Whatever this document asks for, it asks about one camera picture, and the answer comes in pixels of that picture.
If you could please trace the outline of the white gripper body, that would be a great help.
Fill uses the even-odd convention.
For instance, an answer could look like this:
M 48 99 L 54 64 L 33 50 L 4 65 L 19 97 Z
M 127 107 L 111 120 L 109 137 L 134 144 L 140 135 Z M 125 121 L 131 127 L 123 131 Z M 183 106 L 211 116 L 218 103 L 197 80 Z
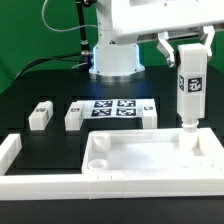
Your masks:
M 153 34 L 224 23 L 224 0 L 112 0 L 111 39 L 151 40 Z

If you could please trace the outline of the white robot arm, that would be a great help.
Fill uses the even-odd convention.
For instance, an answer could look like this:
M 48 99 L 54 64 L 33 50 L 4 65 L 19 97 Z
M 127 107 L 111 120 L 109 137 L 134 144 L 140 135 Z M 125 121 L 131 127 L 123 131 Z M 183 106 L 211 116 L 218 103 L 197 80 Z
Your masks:
M 127 80 L 142 71 L 137 45 L 155 41 L 169 66 L 175 53 L 169 42 L 199 36 L 207 50 L 224 30 L 224 0 L 93 0 L 98 22 L 94 78 Z

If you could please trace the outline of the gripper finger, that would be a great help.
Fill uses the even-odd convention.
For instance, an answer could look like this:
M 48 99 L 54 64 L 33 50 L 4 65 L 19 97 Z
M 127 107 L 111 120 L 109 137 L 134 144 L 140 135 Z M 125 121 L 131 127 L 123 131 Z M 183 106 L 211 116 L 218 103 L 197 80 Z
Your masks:
M 212 58 L 211 45 L 212 45 L 214 36 L 215 36 L 215 30 L 214 30 L 213 26 L 203 26 L 202 27 L 201 40 L 203 41 L 203 44 L 206 47 L 208 59 Z
M 175 52 L 169 44 L 169 33 L 167 31 L 157 34 L 157 49 L 163 54 L 169 68 L 175 66 Z

